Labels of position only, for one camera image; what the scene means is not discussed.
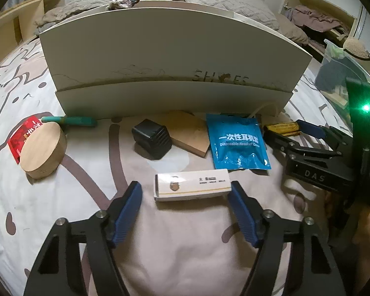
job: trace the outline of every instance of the clear plastic box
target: clear plastic box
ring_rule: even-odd
[[[327,39],[325,43],[327,47],[321,68],[315,78],[315,86],[352,130],[345,78],[352,77],[370,83],[370,75],[343,48]]]

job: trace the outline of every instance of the clothing pile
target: clothing pile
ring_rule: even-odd
[[[312,10],[304,5],[288,8],[285,16],[309,37],[309,44],[316,47],[322,53],[325,52],[324,39],[327,38],[325,32],[336,30],[339,33],[339,40],[345,41],[348,37],[348,28],[340,20],[320,11]]]

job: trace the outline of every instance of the red packet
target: red packet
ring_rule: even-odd
[[[15,131],[10,140],[8,140],[8,146],[17,164],[20,162],[20,152],[26,139],[41,125],[42,122],[35,115],[32,115],[17,131]]]

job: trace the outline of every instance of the yellow battery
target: yellow battery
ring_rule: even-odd
[[[299,125],[296,122],[278,123],[276,125],[267,125],[268,130],[274,131],[279,134],[288,134],[292,132],[298,132],[300,130]]]
[[[298,136],[301,134],[301,131],[294,131],[294,132],[289,132],[289,133],[283,133],[282,136],[284,137],[291,137],[291,136]]]

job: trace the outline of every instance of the black cube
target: black cube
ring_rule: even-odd
[[[134,141],[143,147],[154,159],[162,158],[172,146],[168,130],[149,119],[132,128]]]

